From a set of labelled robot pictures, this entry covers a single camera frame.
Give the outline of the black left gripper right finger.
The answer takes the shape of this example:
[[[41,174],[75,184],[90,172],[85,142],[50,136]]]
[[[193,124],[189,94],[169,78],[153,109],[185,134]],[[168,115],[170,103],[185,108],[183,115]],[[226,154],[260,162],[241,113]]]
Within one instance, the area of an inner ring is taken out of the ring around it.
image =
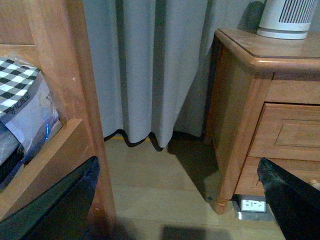
[[[257,167],[266,202],[287,240],[320,238],[320,191],[262,157]]]

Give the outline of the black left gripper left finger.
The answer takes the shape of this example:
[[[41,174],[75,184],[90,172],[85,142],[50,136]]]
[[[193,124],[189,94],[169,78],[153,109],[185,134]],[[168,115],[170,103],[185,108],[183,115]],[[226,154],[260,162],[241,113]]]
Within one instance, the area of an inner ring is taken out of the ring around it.
[[[100,173],[92,156],[29,204],[0,222],[2,240],[80,240]]]

